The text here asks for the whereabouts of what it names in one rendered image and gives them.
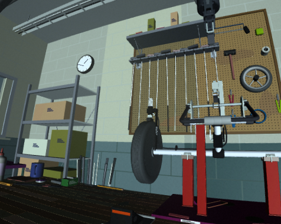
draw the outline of blue mug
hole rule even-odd
[[[30,177],[38,178],[43,177],[44,163],[32,163]]]

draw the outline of hammer head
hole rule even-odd
[[[236,50],[224,51],[224,56],[236,55]]]

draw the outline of green box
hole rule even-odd
[[[49,156],[64,158],[66,155],[68,130],[53,130],[50,141]],[[72,131],[70,159],[86,156],[88,133],[82,131]]]
[[[263,35],[263,28],[256,29],[256,35]]]
[[[43,176],[50,177],[50,178],[56,178],[56,179],[62,179],[63,178],[63,166],[44,168]],[[68,177],[77,177],[76,169],[68,168],[67,176]]]
[[[65,187],[74,186],[77,184],[78,184],[78,178],[73,178],[73,179],[65,178],[61,180],[61,185]]]
[[[148,20],[148,31],[155,30],[156,21],[154,18]]]

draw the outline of crank handle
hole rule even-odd
[[[181,122],[184,126],[190,126],[195,124],[205,124],[205,125],[224,125],[224,124],[236,124],[241,122],[246,122],[246,124],[253,124],[255,121],[257,121],[260,117],[255,112],[254,109],[250,106],[248,101],[244,102],[244,105],[248,108],[248,110],[252,113],[253,116],[247,116],[247,117],[230,117],[230,116],[215,116],[215,117],[205,117],[202,118],[185,118],[187,115],[188,110],[190,109],[189,105],[186,105],[186,108],[179,119],[179,122]]]

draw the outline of clock face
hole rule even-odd
[[[80,73],[88,73],[94,67],[94,58],[91,55],[84,55],[77,63],[77,70]]]

